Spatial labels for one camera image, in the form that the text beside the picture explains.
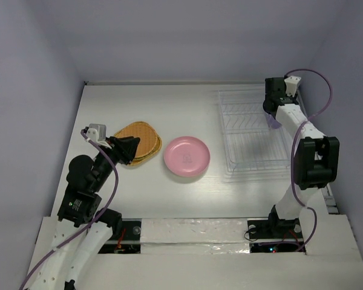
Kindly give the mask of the orange woven round plate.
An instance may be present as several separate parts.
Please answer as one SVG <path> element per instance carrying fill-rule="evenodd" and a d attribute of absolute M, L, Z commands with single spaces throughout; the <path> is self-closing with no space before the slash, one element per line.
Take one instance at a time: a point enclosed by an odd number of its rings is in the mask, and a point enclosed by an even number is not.
<path fill-rule="evenodd" d="M 140 138 L 135 158 L 143 158 L 144 156 L 149 155 L 158 143 L 157 133 L 155 129 L 148 123 L 143 121 L 137 121 L 127 125 L 123 129 L 115 133 L 114 136 L 116 138 Z"/>

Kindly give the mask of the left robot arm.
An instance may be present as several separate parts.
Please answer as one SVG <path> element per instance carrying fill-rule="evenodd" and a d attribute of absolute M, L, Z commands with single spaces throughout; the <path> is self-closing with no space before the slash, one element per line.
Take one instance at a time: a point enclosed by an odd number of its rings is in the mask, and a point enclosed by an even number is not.
<path fill-rule="evenodd" d="M 28 273 L 34 282 L 21 289 L 77 289 L 104 243 L 121 234 L 122 215 L 99 208 L 98 192 L 110 174 L 118 174 L 117 164 L 131 163 L 140 139 L 91 136 L 86 129 L 81 134 L 99 153 L 71 160 L 50 250 Z"/>

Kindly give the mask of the pink round plate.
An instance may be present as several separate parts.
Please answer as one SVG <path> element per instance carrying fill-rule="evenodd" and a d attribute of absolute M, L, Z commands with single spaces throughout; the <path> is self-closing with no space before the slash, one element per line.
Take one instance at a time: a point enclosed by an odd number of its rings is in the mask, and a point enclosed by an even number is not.
<path fill-rule="evenodd" d="M 202 140 L 183 136 L 173 139 L 166 146 L 163 159 L 170 171 L 204 170 L 209 167 L 211 154 Z"/>

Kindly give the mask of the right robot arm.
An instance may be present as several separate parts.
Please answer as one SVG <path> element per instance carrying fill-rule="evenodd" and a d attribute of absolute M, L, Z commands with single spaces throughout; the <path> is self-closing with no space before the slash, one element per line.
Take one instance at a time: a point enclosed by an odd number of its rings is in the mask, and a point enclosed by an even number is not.
<path fill-rule="evenodd" d="M 264 232 L 280 238 L 299 224 L 309 199 L 337 177 L 340 143 L 328 137 L 306 117 L 296 99 L 300 77 L 265 79 L 263 109 L 293 138 L 290 185 L 269 213 Z"/>

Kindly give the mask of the green-rimmed woven plate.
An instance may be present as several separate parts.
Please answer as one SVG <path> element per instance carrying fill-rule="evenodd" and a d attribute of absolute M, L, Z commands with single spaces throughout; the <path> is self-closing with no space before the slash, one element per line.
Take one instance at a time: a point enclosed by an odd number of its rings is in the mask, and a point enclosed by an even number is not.
<path fill-rule="evenodd" d="M 161 148 L 162 148 L 162 139 L 160 137 L 157 137 L 157 142 L 156 142 L 156 145 L 153 148 L 153 150 L 149 154 L 145 155 L 144 157 L 134 158 L 133 162 L 134 163 L 140 163 L 140 162 L 142 162 L 144 160 L 150 159 L 155 154 L 157 154 L 160 151 Z"/>

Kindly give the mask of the square woven bamboo plate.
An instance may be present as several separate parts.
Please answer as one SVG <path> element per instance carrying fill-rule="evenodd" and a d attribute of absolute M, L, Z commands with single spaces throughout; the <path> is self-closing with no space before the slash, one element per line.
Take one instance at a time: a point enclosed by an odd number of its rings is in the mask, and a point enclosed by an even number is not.
<path fill-rule="evenodd" d="M 155 144 L 155 147 L 153 148 L 152 151 L 150 151 L 148 154 L 146 154 L 143 157 L 135 157 L 129 164 L 128 166 L 132 167 L 132 166 L 138 166 L 141 165 L 147 161 L 149 161 L 151 158 L 153 158 L 156 154 L 158 154 L 158 152 L 160 151 L 160 149 L 162 148 L 162 139 L 160 137 L 157 137 L 157 141 Z"/>

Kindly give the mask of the purple round plate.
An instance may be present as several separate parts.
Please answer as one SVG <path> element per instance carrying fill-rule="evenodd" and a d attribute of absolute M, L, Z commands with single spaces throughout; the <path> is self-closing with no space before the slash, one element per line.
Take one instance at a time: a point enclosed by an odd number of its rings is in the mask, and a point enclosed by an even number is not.
<path fill-rule="evenodd" d="M 267 125 L 270 129 L 279 129 L 282 126 L 281 123 L 276 121 L 274 117 L 270 114 L 265 113 L 265 118 Z"/>

